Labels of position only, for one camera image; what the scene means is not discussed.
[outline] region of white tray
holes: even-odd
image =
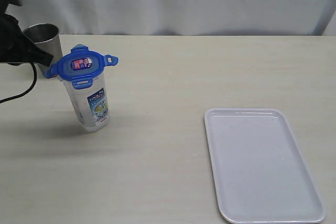
[[[284,115],[210,109],[206,134],[218,207],[231,223],[319,223],[322,201]]]

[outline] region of table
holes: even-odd
[[[287,117],[336,218],[335,37],[61,36],[120,58],[105,70],[109,125],[85,134],[63,84],[0,105],[0,222],[224,223],[203,115],[262,107]],[[1,97],[29,65],[1,65]]]

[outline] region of stainless steel cup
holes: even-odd
[[[63,54],[61,49],[61,42],[59,41],[59,29],[53,24],[37,24],[28,27],[23,33],[40,49],[53,55],[51,64],[59,61]],[[38,65],[40,70],[44,73],[49,69],[48,67]]]

